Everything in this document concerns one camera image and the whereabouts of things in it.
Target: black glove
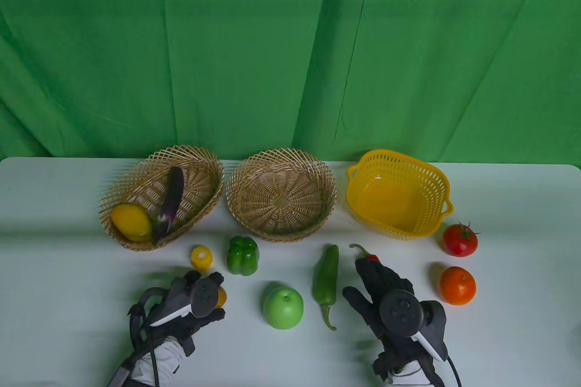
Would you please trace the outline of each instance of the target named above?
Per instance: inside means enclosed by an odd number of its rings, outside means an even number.
[[[198,279],[202,276],[198,271],[191,270],[187,272],[184,276],[184,279],[187,281],[188,285],[195,283]],[[224,277],[222,274],[218,272],[214,272],[208,276],[209,279],[212,279],[218,286],[224,283]],[[129,311],[131,315],[131,319],[136,319],[139,322],[139,317],[142,317],[145,313],[143,312],[143,306],[136,304],[134,305],[131,310]],[[193,345],[192,335],[197,333],[200,328],[205,327],[208,323],[212,323],[218,320],[224,319],[226,312],[224,309],[216,309],[213,310],[210,314],[206,317],[195,317],[192,314],[188,314],[185,317],[176,317],[175,319],[170,320],[163,325],[158,327],[146,327],[141,323],[139,327],[139,323],[131,327],[132,331],[138,330],[146,330],[146,334],[149,335],[148,341],[151,339],[151,346],[147,341],[141,337],[140,334],[131,333],[131,342],[133,344],[133,354],[128,359],[128,362],[136,362],[141,357],[143,357],[147,352],[149,352],[150,348],[157,348],[161,345],[166,338],[174,337],[180,343],[185,352],[185,355],[189,357],[192,352],[195,350],[195,346]]]
[[[188,284],[193,284],[202,276],[198,271],[191,270],[183,277],[186,279]],[[216,282],[218,286],[224,283],[224,277],[222,277],[222,274],[219,272],[211,273],[208,278]],[[166,337],[169,336],[175,337],[182,346],[186,356],[189,357],[195,350],[192,335],[209,323],[224,319],[225,314],[226,312],[224,312],[224,309],[216,309],[206,317],[194,317],[193,314],[189,314],[185,317],[176,317],[168,323],[164,323],[164,325],[151,328],[152,338],[154,340],[159,340],[160,338],[165,340]]]
[[[390,333],[379,316],[379,304],[384,294],[396,289],[414,294],[412,283],[402,279],[390,268],[367,258],[355,260],[355,269],[372,302],[355,287],[343,288],[343,296],[384,345],[384,352],[373,363],[374,373],[385,381],[390,372],[398,373],[406,364],[417,360],[429,381],[436,387],[443,387],[444,382],[436,375],[433,358],[422,345],[409,337]]]

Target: white sleeve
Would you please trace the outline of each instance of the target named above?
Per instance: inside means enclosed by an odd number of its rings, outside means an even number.
[[[170,379],[185,358],[183,348],[173,337],[168,337],[161,345],[154,349],[155,360],[158,364],[159,387],[169,387]],[[153,379],[153,363],[148,352],[135,364],[131,372],[131,379],[140,383],[155,385]]]
[[[406,364],[398,374],[390,374],[387,386],[433,387],[418,361]]]

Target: fake fruit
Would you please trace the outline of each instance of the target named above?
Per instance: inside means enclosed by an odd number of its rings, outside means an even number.
[[[440,277],[440,293],[448,304],[465,305],[476,294],[476,281],[466,269],[452,266]]]
[[[218,287],[218,304],[216,304],[216,308],[220,309],[224,307],[224,304],[226,304],[226,300],[227,300],[226,291],[222,289],[222,287]]]
[[[454,224],[444,231],[444,248],[455,257],[467,257],[478,248],[477,234],[470,229],[470,224]]]
[[[273,328],[291,329],[303,319],[303,297],[290,287],[279,286],[264,298],[262,315]]]
[[[193,268],[199,272],[210,269],[214,263],[212,251],[205,246],[194,248],[190,260],[192,261]]]
[[[132,242],[149,242],[152,223],[145,211],[134,204],[117,204],[111,210],[111,222]]]
[[[258,245],[250,237],[234,236],[226,254],[226,265],[234,275],[252,275],[258,269]]]
[[[315,269],[313,277],[313,298],[321,306],[325,325],[332,331],[337,328],[329,322],[330,307],[337,302],[337,273],[339,268],[339,247],[328,246]]]

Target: fake vegetable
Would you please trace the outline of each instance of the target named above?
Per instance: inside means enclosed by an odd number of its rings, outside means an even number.
[[[470,228],[470,224],[450,225],[443,235],[446,252],[454,257],[467,257],[474,254],[478,248],[476,235],[477,233],[474,233]]]
[[[212,251],[205,246],[194,248],[190,260],[192,261],[193,268],[199,272],[210,269],[214,263]]]
[[[313,298],[321,306],[323,320],[329,329],[336,331],[337,328],[329,322],[330,307],[337,302],[337,273],[339,268],[339,247],[337,245],[328,246],[317,268],[313,278]]]
[[[166,198],[159,209],[158,217],[152,231],[153,245],[163,239],[170,232],[176,214],[180,209],[183,196],[183,171],[180,167],[171,167],[168,175]]]
[[[258,269],[258,245],[250,237],[234,236],[226,254],[226,265],[234,275],[252,275]]]
[[[134,204],[117,204],[111,210],[111,222],[132,242],[149,242],[152,223],[145,211]]]
[[[367,260],[371,260],[372,262],[381,263],[378,256],[373,255],[373,254],[369,254],[369,252],[367,252],[367,250],[365,248],[363,248],[361,245],[350,244],[349,248],[359,248],[361,250],[361,254],[363,254]]]
[[[448,304],[465,305],[476,294],[476,281],[466,269],[452,266],[440,277],[440,293]]]

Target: orange fruit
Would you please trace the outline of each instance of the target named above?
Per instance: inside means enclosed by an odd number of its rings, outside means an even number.
[[[218,304],[216,304],[216,308],[220,309],[224,307],[224,304],[226,304],[226,291],[222,287],[218,287]]]
[[[468,304],[476,294],[476,281],[466,269],[452,266],[440,277],[440,293],[448,304]]]

